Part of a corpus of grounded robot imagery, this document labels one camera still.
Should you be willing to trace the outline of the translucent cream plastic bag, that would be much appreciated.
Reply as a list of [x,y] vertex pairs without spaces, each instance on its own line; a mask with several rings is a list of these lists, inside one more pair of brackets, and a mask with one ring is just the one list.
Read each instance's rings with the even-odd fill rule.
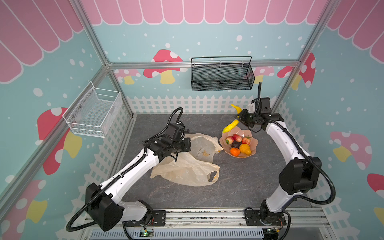
[[213,163],[213,158],[224,150],[218,138],[201,133],[187,134],[186,137],[191,139],[191,150],[179,153],[177,161],[171,157],[163,159],[152,169],[151,178],[160,176],[191,187],[213,185],[220,176],[220,167]]

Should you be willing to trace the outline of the orange tangerine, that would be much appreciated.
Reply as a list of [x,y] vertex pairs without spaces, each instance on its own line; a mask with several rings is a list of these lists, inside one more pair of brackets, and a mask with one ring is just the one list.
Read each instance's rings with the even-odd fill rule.
[[240,155],[241,151],[238,148],[231,148],[230,149],[230,153],[231,153],[232,156],[238,157]]

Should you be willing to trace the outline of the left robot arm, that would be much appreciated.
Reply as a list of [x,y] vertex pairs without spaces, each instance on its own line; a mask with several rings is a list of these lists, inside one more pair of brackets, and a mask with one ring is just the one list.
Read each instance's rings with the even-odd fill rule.
[[128,190],[149,170],[163,159],[177,159],[179,153],[191,150],[189,130],[182,122],[170,123],[164,133],[145,140],[143,149],[122,170],[100,185],[91,184],[86,190],[86,200],[95,198],[87,208],[87,214],[107,232],[123,222],[140,222],[146,225],[152,217],[152,207],[146,202],[125,202]]

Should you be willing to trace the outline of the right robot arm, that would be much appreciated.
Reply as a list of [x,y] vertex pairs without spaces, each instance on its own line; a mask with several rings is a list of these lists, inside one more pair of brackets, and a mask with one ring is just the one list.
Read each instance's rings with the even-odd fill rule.
[[249,129],[255,125],[261,126],[273,139],[286,162],[285,168],[279,174],[278,188],[269,198],[263,200],[259,210],[259,219],[263,225],[276,224],[284,216],[283,211],[294,201],[294,197],[303,195],[317,184],[320,172],[307,158],[319,166],[321,161],[312,158],[297,143],[280,114],[272,113],[269,98],[252,100],[249,109],[239,113],[239,120]]

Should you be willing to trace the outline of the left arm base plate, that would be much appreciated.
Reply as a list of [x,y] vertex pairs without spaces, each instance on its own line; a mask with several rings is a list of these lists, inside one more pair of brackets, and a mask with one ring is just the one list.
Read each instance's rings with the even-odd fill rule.
[[127,221],[126,227],[164,227],[166,221],[166,211],[152,210],[148,211],[146,215],[139,221]]

